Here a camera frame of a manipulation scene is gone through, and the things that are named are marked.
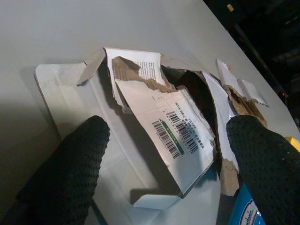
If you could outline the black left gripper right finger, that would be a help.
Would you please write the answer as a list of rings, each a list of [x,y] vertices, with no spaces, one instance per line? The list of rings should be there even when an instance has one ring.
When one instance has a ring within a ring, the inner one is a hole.
[[[300,223],[300,153],[257,118],[240,115],[226,125],[241,177],[268,225]]]

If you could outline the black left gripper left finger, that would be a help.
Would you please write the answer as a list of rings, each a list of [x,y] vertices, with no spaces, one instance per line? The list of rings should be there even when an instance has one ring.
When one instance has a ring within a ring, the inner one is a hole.
[[[16,196],[11,225],[83,225],[110,129],[92,116],[67,135]]]

